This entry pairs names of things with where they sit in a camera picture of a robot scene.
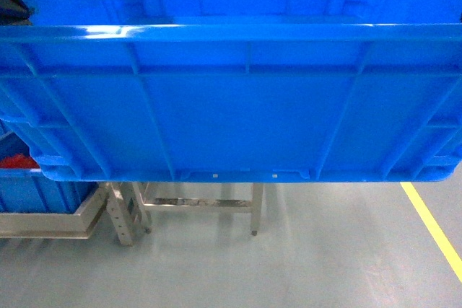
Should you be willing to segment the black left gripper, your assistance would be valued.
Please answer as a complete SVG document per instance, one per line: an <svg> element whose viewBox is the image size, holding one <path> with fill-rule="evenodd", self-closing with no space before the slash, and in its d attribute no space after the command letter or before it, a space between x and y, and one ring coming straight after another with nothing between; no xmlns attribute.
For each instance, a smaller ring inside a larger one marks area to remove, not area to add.
<svg viewBox="0 0 462 308"><path fill-rule="evenodd" d="M1 25L29 25L29 17L23 0L1 0Z"/></svg>

